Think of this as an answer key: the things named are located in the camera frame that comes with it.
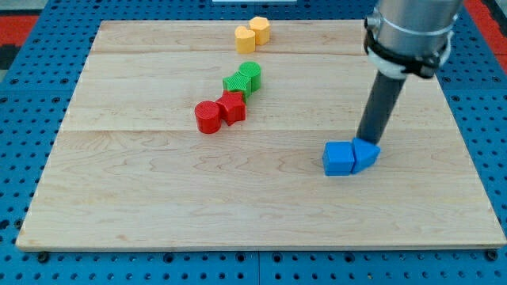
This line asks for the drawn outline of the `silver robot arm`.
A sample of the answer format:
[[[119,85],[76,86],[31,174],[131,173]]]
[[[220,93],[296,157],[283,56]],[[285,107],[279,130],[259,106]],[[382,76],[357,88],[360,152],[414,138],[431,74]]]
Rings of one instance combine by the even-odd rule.
[[[432,78],[451,54],[462,0],[379,0],[364,19],[364,50],[378,71]]]

